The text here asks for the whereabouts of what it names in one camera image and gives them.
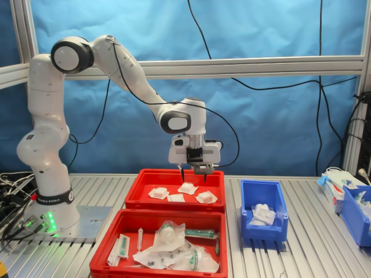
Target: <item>label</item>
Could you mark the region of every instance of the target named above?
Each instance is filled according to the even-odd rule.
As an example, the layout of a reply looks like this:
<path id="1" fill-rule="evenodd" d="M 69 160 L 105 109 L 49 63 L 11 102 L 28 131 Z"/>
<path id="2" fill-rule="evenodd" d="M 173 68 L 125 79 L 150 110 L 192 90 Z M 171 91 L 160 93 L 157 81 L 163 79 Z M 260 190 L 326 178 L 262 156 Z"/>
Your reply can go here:
<path id="1" fill-rule="evenodd" d="M 275 216 L 276 213 L 274 211 L 265 210 L 260 207 L 255 211 L 254 214 L 254 217 L 256 217 L 258 220 L 264 221 L 270 225 L 273 225 Z"/>

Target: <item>blue fabric curtain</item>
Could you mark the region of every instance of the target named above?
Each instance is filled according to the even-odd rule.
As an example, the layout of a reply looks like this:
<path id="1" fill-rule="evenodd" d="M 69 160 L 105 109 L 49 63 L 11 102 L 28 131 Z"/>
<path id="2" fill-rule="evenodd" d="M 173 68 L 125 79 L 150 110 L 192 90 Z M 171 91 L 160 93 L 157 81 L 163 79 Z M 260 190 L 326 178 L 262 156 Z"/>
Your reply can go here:
<path id="1" fill-rule="evenodd" d="M 191 0 L 213 58 L 317 55 L 319 0 L 212 1 Z M 323 4 L 323 55 L 360 54 L 366 1 L 331 0 Z M 116 36 L 138 60 L 206 59 L 207 52 L 189 13 L 186 0 L 157 1 L 32 1 L 39 51 L 50 53 L 65 36 L 93 40 Z M 324 76 L 323 84 L 352 76 Z M 241 78 L 253 87 L 285 86 L 317 76 Z M 168 101 L 194 96 L 222 114 L 235 128 L 241 153 L 226 174 L 314 175 L 319 148 L 315 124 L 319 89 L 315 83 L 257 92 L 231 79 L 150 80 Z M 356 80 L 325 88 L 337 132 L 343 135 L 352 110 Z M 66 81 L 65 115 L 79 141 L 94 133 L 101 118 L 107 81 Z M 32 129 L 22 87 L 0 98 L 0 169 L 27 169 L 16 156 L 16 145 Z M 21 104 L 21 115 L 14 107 Z M 324 101 L 319 115 L 323 147 L 319 170 L 324 170 L 340 142 L 331 131 Z M 207 115 L 207 137 L 222 140 L 222 163 L 233 160 L 237 145 L 229 127 Z M 174 168 L 168 163 L 171 135 L 155 123 L 151 111 L 111 84 L 106 115 L 96 137 L 80 145 L 71 171 L 137 173 L 143 168 Z M 60 151 L 69 164 L 75 145 Z"/>

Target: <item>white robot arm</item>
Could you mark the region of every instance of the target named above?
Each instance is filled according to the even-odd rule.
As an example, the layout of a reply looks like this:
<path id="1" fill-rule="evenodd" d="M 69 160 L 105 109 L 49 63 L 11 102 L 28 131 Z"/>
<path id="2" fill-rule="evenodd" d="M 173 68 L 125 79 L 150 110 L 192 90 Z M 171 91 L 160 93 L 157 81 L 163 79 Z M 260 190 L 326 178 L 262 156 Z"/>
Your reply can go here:
<path id="1" fill-rule="evenodd" d="M 79 220 L 68 170 L 59 158 L 70 133 L 63 112 L 63 87 L 66 74 L 93 65 L 146 103 L 162 130 L 180 133 L 172 138 L 171 163 L 188 163 L 195 174 L 206 175 L 220 162 L 221 143 L 205 140 L 203 101 L 164 101 L 148 84 L 140 64 L 113 36 L 101 36 L 93 42 L 75 36 L 62 39 L 53 46 L 51 55 L 39 54 L 30 62 L 28 109 L 35 126 L 17 147 L 19 158 L 31 166 L 38 185 L 37 202 L 25 210 L 24 218 L 43 219 L 46 229 L 41 232 L 47 235 L 68 229 Z"/>

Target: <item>box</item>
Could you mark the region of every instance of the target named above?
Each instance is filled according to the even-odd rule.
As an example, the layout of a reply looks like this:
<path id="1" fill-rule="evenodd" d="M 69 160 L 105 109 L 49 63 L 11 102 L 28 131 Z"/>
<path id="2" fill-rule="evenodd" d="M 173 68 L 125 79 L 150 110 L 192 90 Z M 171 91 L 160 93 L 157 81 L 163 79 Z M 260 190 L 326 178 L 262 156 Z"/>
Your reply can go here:
<path id="1" fill-rule="evenodd" d="M 183 194 L 185 203 L 168 202 L 166 199 L 152 199 L 148 193 L 156 187 L 166 187 L 171 195 L 178 193 L 177 189 L 183 183 L 180 172 L 178 170 L 143 169 L 125 199 L 126 209 L 118 211 L 90 262 L 92 277 L 227 278 L 224 174 L 221 171 L 214 171 L 213 175 L 208 175 L 205 183 L 203 179 L 203 175 L 194 175 L 191 170 L 185 170 L 185 182 L 192 182 L 199 188 L 194 195 Z M 217 203 L 199 203 L 195 197 L 204 191 L 211 191 L 217 196 Z M 220 232 L 219 256 L 215 253 L 216 240 L 186 237 L 192 244 L 204 246 L 208 250 L 213 259 L 220 265 L 217 273 L 130 267 L 139 265 L 138 262 L 133 260 L 133 255 L 137 253 L 138 229 L 143 228 L 141 249 L 143 251 L 153 245 L 155 231 L 166 220 L 171 220 L 178 225 L 185 223 L 187 229 L 214 229 L 216 232 Z M 107 258 L 120 233 L 130 237 L 129 258 L 120 260 L 118 266 L 108 266 Z"/>
<path id="2" fill-rule="evenodd" d="M 189 229 L 214 229 L 220 232 L 220 255 L 215 253 L 215 241 L 213 239 L 200 239 L 187 237 L 192 244 L 204 246 L 213 259 L 220 264 L 217 273 L 188 272 L 178 270 L 159 270 L 149 268 L 133 268 L 139 265 L 134 262 L 133 254 L 137 253 L 138 229 L 143 228 L 142 250 L 152 246 L 155 231 L 164 221 L 171 220 L 180 225 L 185 223 Z M 107 258 L 110 254 L 116 238 L 120 233 L 130 237 L 129 258 L 121 259 L 118 266 L 108 266 Z M 125 209 L 117 212 L 104 239 L 99 245 L 93 259 L 90 262 L 90 274 L 92 278 L 119 278 L 119 277 L 168 277 L 168 278 L 227 278 L 227 237 L 225 227 L 225 215 L 210 212 L 187 212 L 187 211 L 158 211 L 158 210 L 132 210 Z"/>
<path id="3" fill-rule="evenodd" d="M 241 235 L 243 239 L 285 242 L 289 216 L 279 181 L 241 180 Z M 253 218 L 252 206 L 267 204 L 276 212 L 273 226 L 249 225 Z"/>
<path id="4" fill-rule="evenodd" d="M 345 194 L 341 217 L 357 245 L 371 246 L 370 221 L 354 200 L 356 195 L 366 191 L 363 199 L 371 201 L 371 186 L 360 185 L 358 189 L 348 189 L 344 186 L 343 189 Z"/>
<path id="5" fill-rule="evenodd" d="M 319 184 L 319 186 L 325 193 L 325 196 L 331 204 L 334 213 L 341 213 L 344 200 L 343 191 L 331 181 L 326 181 L 324 185 Z"/>
<path id="6" fill-rule="evenodd" d="M 165 187 L 170 195 L 179 194 L 177 191 L 182 185 L 179 170 L 143 169 L 135 179 L 127 197 L 125 206 L 128 209 L 151 209 L 151 210 L 178 210 L 178 211 L 218 211 L 225 210 L 224 196 L 224 173 L 214 171 L 208 175 L 204 182 L 203 175 L 195 175 L 192 170 L 184 171 L 184 182 L 191 182 L 198 189 L 194 195 L 183 193 L 185 203 L 169 202 L 151 198 L 148 193 L 157 187 Z M 201 204 L 196 200 L 199 193 L 210 191 L 218 200 L 212 204 Z"/>

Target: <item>white package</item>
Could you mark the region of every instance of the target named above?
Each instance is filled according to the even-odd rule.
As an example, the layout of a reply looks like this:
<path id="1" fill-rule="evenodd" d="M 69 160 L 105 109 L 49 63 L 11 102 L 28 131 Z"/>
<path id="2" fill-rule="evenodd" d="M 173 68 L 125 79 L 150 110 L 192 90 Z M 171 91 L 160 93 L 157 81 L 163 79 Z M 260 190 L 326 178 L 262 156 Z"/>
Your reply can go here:
<path id="1" fill-rule="evenodd" d="M 202 204 L 211 204 L 211 203 L 215 203 L 218 198 L 214 194 L 212 194 L 210 191 L 205 191 L 205 192 L 200 193 L 196 197 L 196 199 Z"/>
<path id="2" fill-rule="evenodd" d="M 253 219 L 249 225 L 272 226 L 276 213 L 273 208 L 269 208 L 267 204 L 257 204 L 252 207 Z"/>
<path id="3" fill-rule="evenodd" d="M 175 264 L 184 259 L 185 255 L 192 250 L 192 244 L 185 241 L 185 244 L 173 251 L 154 251 L 150 247 L 143 252 L 133 255 L 133 259 L 142 265 L 153 269 L 164 269 L 169 265 Z"/>
<path id="4" fill-rule="evenodd" d="M 331 171 L 326 171 L 326 173 L 331 182 L 337 185 L 341 190 L 343 190 L 343 185 L 349 189 L 357 189 L 358 185 L 366 185 L 347 171 L 331 169 Z"/>
<path id="5" fill-rule="evenodd" d="M 165 221 L 156 231 L 153 242 L 154 251 L 173 251 L 186 242 L 186 225 L 176 225 L 172 221 Z"/>
<path id="6" fill-rule="evenodd" d="M 161 261 L 162 258 L 160 255 L 153 250 L 153 247 L 150 247 L 143 252 L 139 252 L 133 255 L 133 259 L 136 262 L 141 263 L 149 268 L 153 269 L 164 269 L 166 265 L 164 265 Z"/>
<path id="7" fill-rule="evenodd" d="M 184 259 L 170 265 L 170 268 L 174 270 L 216 273 L 219 269 L 219 264 L 213 260 L 206 249 L 201 246 L 194 246 L 192 251 L 184 256 Z"/>
<path id="8" fill-rule="evenodd" d="M 120 257 L 118 256 L 118 253 L 120 251 L 121 244 L 120 244 L 120 239 L 116 239 L 114 248 L 112 248 L 110 255 L 108 256 L 108 259 L 107 259 L 107 264 L 109 266 L 118 266 L 118 263 L 120 261 Z"/>
<path id="9" fill-rule="evenodd" d="M 185 182 L 181 185 L 181 187 L 178 189 L 178 192 L 180 193 L 186 193 L 189 195 L 193 195 L 195 191 L 197 190 L 198 186 L 193 186 L 193 183 L 191 182 Z"/>
<path id="10" fill-rule="evenodd" d="M 174 194 L 168 196 L 169 202 L 185 202 L 183 194 Z"/>
<path id="11" fill-rule="evenodd" d="M 164 200 L 169 195 L 170 192 L 165 187 L 158 187 L 151 190 L 148 195 L 151 196 L 151 198 L 161 199 Z"/>

